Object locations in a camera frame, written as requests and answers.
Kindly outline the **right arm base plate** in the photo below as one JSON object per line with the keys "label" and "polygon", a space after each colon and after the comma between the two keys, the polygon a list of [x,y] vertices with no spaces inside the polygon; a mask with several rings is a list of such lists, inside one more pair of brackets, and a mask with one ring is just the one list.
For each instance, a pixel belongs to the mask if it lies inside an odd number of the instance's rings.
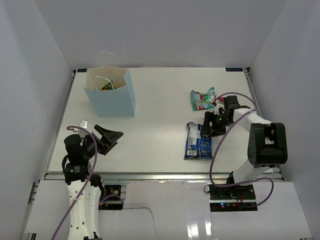
{"label": "right arm base plate", "polygon": [[216,212],[247,212],[257,211],[257,200],[252,184],[229,188],[215,187],[207,184],[203,188],[209,196],[210,211]]}

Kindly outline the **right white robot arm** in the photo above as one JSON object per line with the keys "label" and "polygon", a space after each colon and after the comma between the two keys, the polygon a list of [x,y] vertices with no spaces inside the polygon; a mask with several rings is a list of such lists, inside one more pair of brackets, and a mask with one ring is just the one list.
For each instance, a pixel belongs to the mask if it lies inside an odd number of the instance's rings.
{"label": "right white robot arm", "polygon": [[219,100],[213,112],[205,112],[200,134],[205,137],[220,136],[217,146],[221,147],[237,124],[249,133],[247,159],[230,173],[226,184],[212,182],[217,188],[226,188],[226,195],[233,200],[243,195],[242,185],[261,181],[262,173],[277,168],[288,160],[285,125],[260,117],[256,109],[239,104],[235,95]]}

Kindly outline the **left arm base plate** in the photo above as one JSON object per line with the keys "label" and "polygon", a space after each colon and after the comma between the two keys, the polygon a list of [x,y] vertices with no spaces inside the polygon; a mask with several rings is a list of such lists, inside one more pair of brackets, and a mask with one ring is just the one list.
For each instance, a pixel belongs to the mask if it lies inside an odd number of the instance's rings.
{"label": "left arm base plate", "polygon": [[108,197],[103,203],[100,204],[99,210],[104,211],[120,211],[123,209],[123,204],[118,197],[121,197],[122,186],[121,185],[105,185],[105,197]]}

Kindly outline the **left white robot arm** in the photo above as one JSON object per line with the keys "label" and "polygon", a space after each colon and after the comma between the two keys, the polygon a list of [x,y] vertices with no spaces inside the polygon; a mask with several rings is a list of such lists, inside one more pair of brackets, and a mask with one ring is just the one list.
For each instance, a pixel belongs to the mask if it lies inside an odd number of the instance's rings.
{"label": "left white robot arm", "polygon": [[77,127],[78,133],[64,139],[66,156],[61,166],[68,191],[69,208],[62,217],[70,218],[69,240],[100,240],[99,206],[110,196],[100,174],[94,173],[98,155],[105,156],[124,135],[95,125],[96,136],[86,128]]}

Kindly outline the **green snack bag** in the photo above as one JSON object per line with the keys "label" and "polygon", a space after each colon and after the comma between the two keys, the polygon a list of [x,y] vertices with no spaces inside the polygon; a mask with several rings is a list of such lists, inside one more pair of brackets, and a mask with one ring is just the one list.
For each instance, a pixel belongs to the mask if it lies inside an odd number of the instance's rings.
{"label": "green snack bag", "polygon": [[114,90],[114,85],[112,81],[109,81],[108,84],[106,84],[104,87],[102,87],[100,90],[101,91],[109,91],[109,90]]}

